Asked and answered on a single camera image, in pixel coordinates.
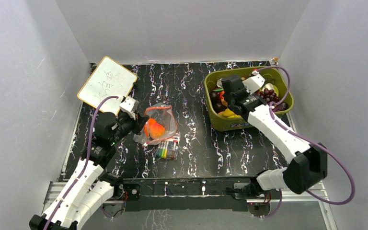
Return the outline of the toy peach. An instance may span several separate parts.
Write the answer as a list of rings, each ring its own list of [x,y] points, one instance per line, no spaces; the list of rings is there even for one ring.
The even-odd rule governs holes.
[[[165,127],[164,126],[162,126],[161,124],[159,124],[159,123],[156,123],[156,134],[153,136],[153,137],[151,137],[152,139],[160,139],[161,137],[163,137],[164,136],[164,134],[165,134]]]

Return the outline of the clear zip bag orange zipper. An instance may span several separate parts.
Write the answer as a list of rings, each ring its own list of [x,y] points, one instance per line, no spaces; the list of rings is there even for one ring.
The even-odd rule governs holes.
[[[133,140],[143,146],[158,145],[178,132],[178,125],[171,105],[157,103],[145,110],[149,117],[139,135]]]

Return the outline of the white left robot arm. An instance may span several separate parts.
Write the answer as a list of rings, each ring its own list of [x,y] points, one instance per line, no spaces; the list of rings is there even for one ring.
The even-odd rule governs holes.
[[[121,198],[121,180],[102,173],[115,155],[115,145],[130,133],[139,134],[148,120],[136,112],[95,112],[86,155],[53,203],[41,215],[33,215],[30,229],[80,230],[107,199]]]

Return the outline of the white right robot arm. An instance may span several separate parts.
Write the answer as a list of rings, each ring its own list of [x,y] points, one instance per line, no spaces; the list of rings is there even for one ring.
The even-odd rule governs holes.
[[[251,178],[251,193],[264,198],[271,189],[289,189],[302,194],[327,175],[327,154],[292,134],[292,129],[272,113],[273,106],[256,94],[261,76],[244,84],[237,75],[222,79],[224,100],[236,115],[261,131],[283,154],[288,166],[265,170]]]

